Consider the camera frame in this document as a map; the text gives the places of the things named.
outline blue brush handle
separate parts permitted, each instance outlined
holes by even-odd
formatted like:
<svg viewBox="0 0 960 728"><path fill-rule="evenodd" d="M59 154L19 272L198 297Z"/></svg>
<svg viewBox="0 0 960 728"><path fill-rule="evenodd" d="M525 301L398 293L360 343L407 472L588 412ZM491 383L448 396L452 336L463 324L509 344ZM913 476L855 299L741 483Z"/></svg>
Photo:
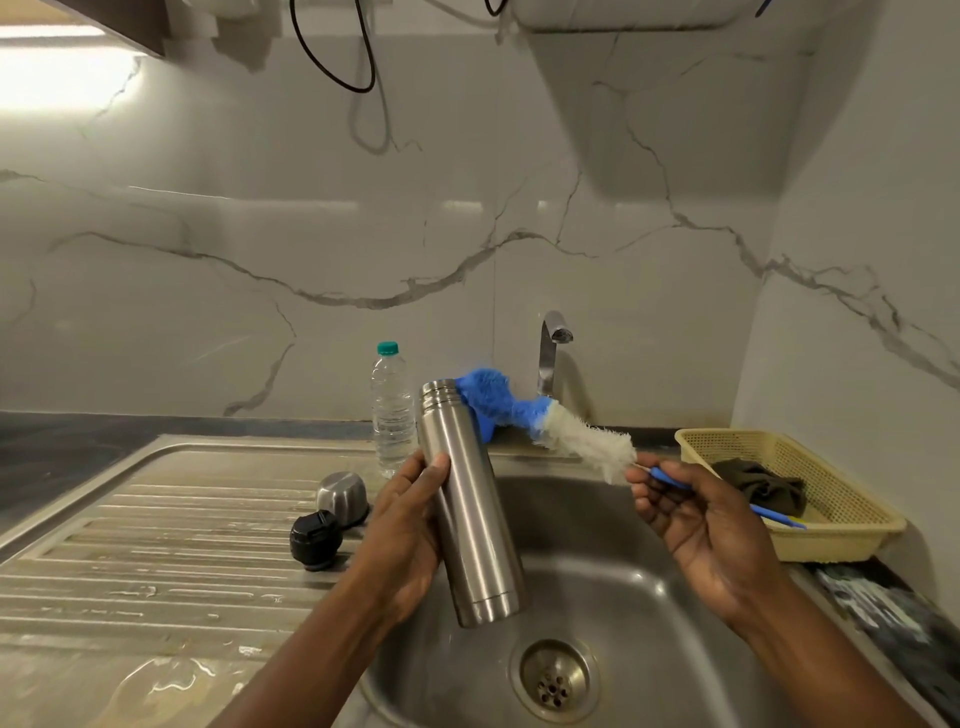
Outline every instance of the blue brush handle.
<svg viewBox="0 0 960 728"><path fill-rule="evenodd" d="M674 480L660 468L651 468L650 475L653 476L656 480L667 485L672 485L674 488L679 488L682 491L692 490L689 485L682 483L679 480ZM765 519L776 523L782 523L783 525L788 525L791 528L802 528L806 530L806 526L802 523L797 523L789 516L784 516L782 513L777 513L777 511L771 511L769 508L762 508L758 505L753 505L751 503L750 510L756 513L758 516L762 516Z"/></svg>

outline black cable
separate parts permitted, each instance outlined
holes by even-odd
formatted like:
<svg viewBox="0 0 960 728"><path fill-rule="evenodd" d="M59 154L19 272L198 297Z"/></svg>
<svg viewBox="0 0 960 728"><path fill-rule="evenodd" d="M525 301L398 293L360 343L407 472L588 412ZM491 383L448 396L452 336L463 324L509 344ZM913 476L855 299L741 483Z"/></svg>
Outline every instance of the black cable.
<svg viewBox="0 0 960 728"><path fill-rule="evenodd" d="M360 0L353 0L357 6L357 17L360 18L360 33L363 34L363 44L367 46L367 60L370 62L370 82L365 86L356 86L348 84L346 81L341 81L332 73L330 73L324 65L317 60L317 57L313 55L313 51L310 50L309 46L306 44L306 39L303 37L303 33L300 32L300 24L297 22L297 0L290 0L290 19L294 23L294 32L297 34L297 39L300 41L300 46L303 48L303 52L306 53L307 57L313 61L313 64L322 70L326 77L334 82L335 84L341 85L347 91L353 91L353 93L370 93L373 90L373 86L376 84L376 61L373 60L373 49L370 47L370 36L367 35L367 22L363 19L363 9L360 7ZM507 4L507 0L503 0L503 5Z"/></svg>
<svg viewBox="0 0 960 728"><path fill-rule="evenodd" d="M493 9L493 5L490 4L490 0L483 0L483 4L487 6L487 12L493 17L497 17L503 12L503 9L507 7L507 0L500 0L500 4L497 6L496 10Z"/></svg>
<svg viewBox="0 0 960 728"><path fill-rule="evenodd" d="M754 15L754 17L760 17L761 15L763 15L766 12L767 8L770 7L770 3L772 2L773 0L763 0L763 5L761 5L760 9L756 11L756 15Z"/></svg>

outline hand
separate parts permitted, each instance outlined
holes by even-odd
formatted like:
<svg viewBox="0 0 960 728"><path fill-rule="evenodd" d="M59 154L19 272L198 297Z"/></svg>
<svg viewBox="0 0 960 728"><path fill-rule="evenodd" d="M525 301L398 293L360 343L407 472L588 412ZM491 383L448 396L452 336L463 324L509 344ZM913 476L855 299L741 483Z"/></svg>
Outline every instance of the hand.
<svg viewBox="0 0 960 728"><path fill-rule="evenodd" d="M700 465L638 452L636 462L660 466L693 492L627 470L636 511L663 539L693 591L733 631L743 635L768 597L791 585L763 521L732 485Z"/></svg>
<svg viewBox="0 0 960 728"><path fill-rule="evenodd" d="M424 465L423 452L417 450L380 491L344 577L373 590L393 624L413 614L440 564L430 501L446 482L450 458L441 453L429 468Z"/></svg>

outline sink drain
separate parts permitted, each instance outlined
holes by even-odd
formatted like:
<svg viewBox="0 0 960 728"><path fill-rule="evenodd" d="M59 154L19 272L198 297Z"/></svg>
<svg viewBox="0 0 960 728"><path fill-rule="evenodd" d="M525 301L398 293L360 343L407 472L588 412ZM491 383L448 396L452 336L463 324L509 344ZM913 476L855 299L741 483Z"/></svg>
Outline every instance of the sink drain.
<svg viewBox="0 0 960 728"><path fill-rule="evenodd" d="M514 651L510 665L514 692L543 720L572 723L586 717L600 696L596 663L573 640L537 640Z"/></svg>

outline dark cloth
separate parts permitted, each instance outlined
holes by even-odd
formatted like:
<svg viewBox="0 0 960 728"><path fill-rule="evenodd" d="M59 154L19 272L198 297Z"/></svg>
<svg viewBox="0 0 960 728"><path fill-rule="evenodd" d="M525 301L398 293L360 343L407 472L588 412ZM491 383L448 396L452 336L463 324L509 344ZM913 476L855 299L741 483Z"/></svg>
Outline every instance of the dark cloth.
<svg viewBox="0 0 960 728"><path fill-rule="evenodd" d="M713 463L712 467L753 505L769 508L784 516L799 517L804 514L806 494L800 478L780 477L759 463L739 458Z"/></svg>

